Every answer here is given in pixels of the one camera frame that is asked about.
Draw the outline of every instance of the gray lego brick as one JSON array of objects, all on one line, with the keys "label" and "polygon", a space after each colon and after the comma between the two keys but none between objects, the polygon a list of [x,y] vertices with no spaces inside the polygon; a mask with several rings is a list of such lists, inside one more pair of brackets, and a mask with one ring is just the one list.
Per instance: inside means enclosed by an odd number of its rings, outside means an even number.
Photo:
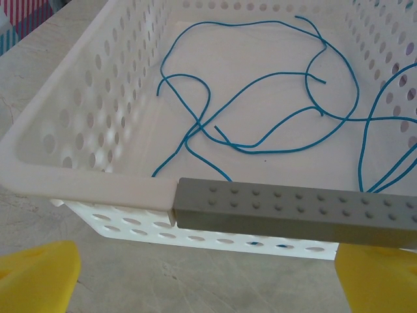
[{"label": "gray lego brick", "polygon": [[417,248],[417,197],[180,179],[179,228]]}]

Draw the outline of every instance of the white plastic basket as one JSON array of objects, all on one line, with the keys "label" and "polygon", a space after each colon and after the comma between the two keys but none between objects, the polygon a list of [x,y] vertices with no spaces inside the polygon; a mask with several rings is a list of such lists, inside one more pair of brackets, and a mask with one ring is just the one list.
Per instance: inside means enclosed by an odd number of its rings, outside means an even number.
[{"label": "white plastic basket", "polygon": [[[383,82],[416,58],[417,5],[407,0],[109,0],[1,142],[1,183],[18,193],[54,199],[56,205],[65,203],[105,237],[333,259],[337,243],[173,226],[171,211],[180,177],[221,179],[185,149],[158,178],[150,178],[194,123],[167,86],[156,97],[161,58],[179,33],[206,20],[282,20],[313,31],[294,19],[295,14],[315,23],[350,61],[361,87],[354,117],[366,117]],[[165,73],[185,72],[206,80],[213,91],[210,116],[261,75],[304,72],[321,48],[319,40],[284,26],[202,26],[181,40]],[[316,99],[332,113],[346,114],[356,93],[341,59],[328,52],[311,73],[328,82],[311,85]],[[193,109],[202,110],[206,94],[199,84],[182,79],[173,84]],[[416,87],[417,72],[408,71],[383,94],[375,116],[415,118]],[[308,105],[302,78],[276,78],[238,99],[216,125],[235,142],[252,143],[277,121]],[[265,145],[298,147],[334,125],[334,120],[307,114]],[[363,123],[346,124],[320,146],[291,155],[242,155],[201,134],[191,145],[235,181],[358,190],[363,128]],[[207,130],[216,134],[212,127]],[[416,141],[412,123],[372,123],[364,184],[381,178]],[[387,192],[415,196],[416,179],[414,171]]]}]

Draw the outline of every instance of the countertop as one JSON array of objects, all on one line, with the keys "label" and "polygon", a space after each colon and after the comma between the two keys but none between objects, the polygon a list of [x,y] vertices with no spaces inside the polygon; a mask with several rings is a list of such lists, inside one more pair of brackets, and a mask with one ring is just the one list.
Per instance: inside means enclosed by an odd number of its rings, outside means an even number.
[{"label": "countertop", "polygon": [[[0,138],[105,3],[73,0],[0,58]],[[349,312],[331,261],[106,239],[0,186],[0,254],[62,239],[82,258],[67,313]]]}]

